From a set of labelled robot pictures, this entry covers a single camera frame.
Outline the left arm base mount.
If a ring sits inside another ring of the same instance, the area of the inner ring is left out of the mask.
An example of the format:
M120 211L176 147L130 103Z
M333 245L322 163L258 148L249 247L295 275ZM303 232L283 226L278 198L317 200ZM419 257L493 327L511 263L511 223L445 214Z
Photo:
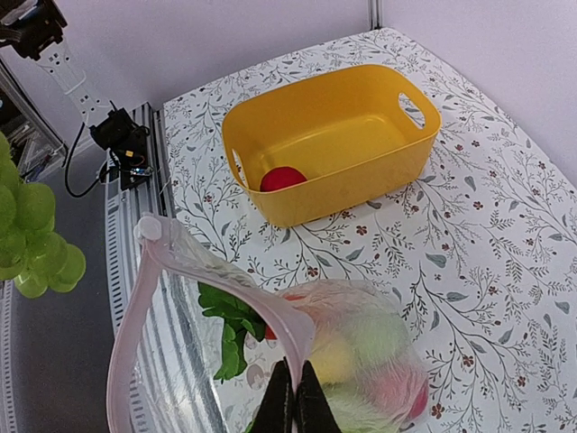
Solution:
M107 118L91 125L89 132L94 142L109 152L121 190L135 188L152 175L148 155L150 128L136 124L124 108L112 105Z

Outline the green grape bunch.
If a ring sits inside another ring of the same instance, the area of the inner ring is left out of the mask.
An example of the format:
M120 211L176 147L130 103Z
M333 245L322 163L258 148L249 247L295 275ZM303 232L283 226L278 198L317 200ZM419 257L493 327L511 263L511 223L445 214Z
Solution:
M54 231L55 210L52 189L22 180L2 135L1 280L13 281L27 299L71 292L86 272L82 251Z

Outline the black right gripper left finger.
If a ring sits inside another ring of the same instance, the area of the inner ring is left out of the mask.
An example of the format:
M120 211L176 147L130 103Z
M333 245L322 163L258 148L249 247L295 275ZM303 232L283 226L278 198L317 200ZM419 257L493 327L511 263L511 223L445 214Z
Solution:
M278 361L273 368L261 405L252 422L252 433L289 433L293 427L295 401L287 361Z

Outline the yellow lemon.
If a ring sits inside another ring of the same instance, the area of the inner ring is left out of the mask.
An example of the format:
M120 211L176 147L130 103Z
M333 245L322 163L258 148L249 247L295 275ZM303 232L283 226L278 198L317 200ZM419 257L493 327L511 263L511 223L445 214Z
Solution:
M335 332L318 332L308 360L322 385L347 382L354 373L352 347Z

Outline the yellow plastic basket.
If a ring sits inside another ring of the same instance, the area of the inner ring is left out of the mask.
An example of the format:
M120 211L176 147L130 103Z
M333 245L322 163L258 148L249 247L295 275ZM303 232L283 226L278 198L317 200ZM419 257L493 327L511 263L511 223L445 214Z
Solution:
M235 106L222 125L235 180L263 217L298 226L379 198L425 168L441 115L394 69L367 64L276 88ZM307 181L261 192L289 166Z

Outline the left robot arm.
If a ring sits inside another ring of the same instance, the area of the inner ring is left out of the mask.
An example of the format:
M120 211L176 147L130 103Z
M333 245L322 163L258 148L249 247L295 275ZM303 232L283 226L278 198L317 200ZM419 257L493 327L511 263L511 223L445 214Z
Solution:
M33 60L51 76L87 126L100 124L113 105L88 80L64 37L68 23L55 2L1 0L1 45Z

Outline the green apple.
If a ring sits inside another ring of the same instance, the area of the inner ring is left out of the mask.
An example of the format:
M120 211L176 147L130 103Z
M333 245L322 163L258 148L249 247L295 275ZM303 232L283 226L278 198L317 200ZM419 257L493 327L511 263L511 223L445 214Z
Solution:
M353 318L346 327L353 351L360 363L382 364L407 345L408 334L396 315L370 314Z

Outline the clear zip top bag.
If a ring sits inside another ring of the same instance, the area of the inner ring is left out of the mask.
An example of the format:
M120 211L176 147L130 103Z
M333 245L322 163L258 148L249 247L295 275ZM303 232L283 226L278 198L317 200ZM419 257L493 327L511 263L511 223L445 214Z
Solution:
M231 286L280 297L310 316L314 336L305 362L319 331L340 334L353 350L346 335L353 318L389 313L401 319L389 299L368 281L316 280L274 293L261 289L247 272L210 253L173 218L142 216L134 235L142 248L141 261L107 379L107 421L113 432L136 428L137 402L130 387L134 379L142 381L156 432L252 432L274 365L286 360L285 351L277 339L259 342L247 335L246 370L229 381L215 380L224 321L202 314L201 281L218 289ZM374 379L384 367L413 364L427 377L409 334L406 347L382 364L360 363L354 351L353 358L349 381L320 383L341 432L411 428L426 409L428 385L426 406L413 419L391 419L371 400Z

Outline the orange carrot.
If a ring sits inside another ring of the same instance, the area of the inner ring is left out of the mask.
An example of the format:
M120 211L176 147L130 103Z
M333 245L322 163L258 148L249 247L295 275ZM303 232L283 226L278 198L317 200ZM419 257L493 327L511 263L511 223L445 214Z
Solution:
M221 337L221 365L214 379L219 382L241 375L248 364L244 356L247 335L257 341L277 339L281 343L295 390L302 378L302 366L310 352L314 324L310 316L280 297L244 288L218 289L201 281L198 304L207 318L224 321Z

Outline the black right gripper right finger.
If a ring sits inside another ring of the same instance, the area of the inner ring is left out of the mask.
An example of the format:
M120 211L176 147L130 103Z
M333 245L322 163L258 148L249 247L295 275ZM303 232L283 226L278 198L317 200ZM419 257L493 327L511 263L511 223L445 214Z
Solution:
M309 361L302 369L295 411L298 433L341 433Z

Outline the red apple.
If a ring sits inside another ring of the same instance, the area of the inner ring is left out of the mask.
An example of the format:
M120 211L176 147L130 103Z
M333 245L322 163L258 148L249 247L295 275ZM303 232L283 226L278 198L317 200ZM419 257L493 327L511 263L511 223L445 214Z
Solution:
M306 176L299 170L289 167L276 167L269 170L261 179L260 191L272 192L306 182Z
M373 385L372 403L391 419L413 419L426 406L427 377L413 364L384 367Z

